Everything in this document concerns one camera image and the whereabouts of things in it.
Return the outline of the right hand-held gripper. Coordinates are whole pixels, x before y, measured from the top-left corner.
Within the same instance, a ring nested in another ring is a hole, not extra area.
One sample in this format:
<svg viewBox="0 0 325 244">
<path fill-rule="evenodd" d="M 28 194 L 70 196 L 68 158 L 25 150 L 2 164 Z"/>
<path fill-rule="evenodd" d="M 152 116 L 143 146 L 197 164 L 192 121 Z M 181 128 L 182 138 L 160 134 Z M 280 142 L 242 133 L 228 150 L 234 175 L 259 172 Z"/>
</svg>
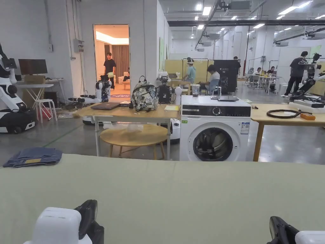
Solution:
<svg viewBox="0 0 325 244">
<path fill-rule="evenodd" d="M 325 244 L 325 231 L 299 231 L 282 218 L 271 216 L 268 244 Z"/>
</svg>

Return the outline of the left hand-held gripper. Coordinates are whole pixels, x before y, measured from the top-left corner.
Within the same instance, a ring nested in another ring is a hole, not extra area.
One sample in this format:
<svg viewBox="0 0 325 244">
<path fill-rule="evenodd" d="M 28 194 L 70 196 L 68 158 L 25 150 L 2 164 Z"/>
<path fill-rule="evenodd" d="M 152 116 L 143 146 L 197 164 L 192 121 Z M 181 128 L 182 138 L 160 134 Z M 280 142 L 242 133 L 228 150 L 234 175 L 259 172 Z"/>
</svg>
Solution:
<svg viewBox="0 0 325 244">
<path fill-rule="evenodd" d="M 25 244 L 104 244 L 104 227 L 96 222 L 97 200 L 74 208 L 47 207 Z"/>
</svg>

